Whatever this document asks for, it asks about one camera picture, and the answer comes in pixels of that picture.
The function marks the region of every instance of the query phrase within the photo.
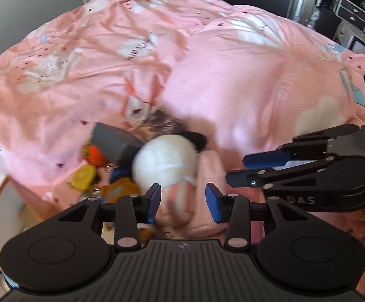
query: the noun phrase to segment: pink blanket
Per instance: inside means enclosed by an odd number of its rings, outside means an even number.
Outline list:
[[[74,193],[55,187],[95,122],[130,129],[160,106],[236,169],[295,135],[364,124],[364,73],[364,55],[255,7],[92,0],[0,56],[0,144],[16,180],[67,207]]]

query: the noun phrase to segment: stuffed animal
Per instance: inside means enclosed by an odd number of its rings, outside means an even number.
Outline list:
[[[102,167],[108,163],[108,160],[102,155],[97,146],[91,144],[90,140],[83,145],[82,155],[89,164],[96,167]]]
[[[102,185],[100,189],[105,203],[115,203],[126,195],[141,195],[141,190],[129,177],[121,177],[109,185]]]
[[[132,163],[132,177],[142,192],[161,185],[156,222],[163,226],[187,223],[193,216],[198,151],[181,135],[162,135],[146,143]]]
[[[93,165],[83,165],[73,173],[72,180],[68,185],[88,196],[93,192],[99,181],[100,176],[97,168]]]

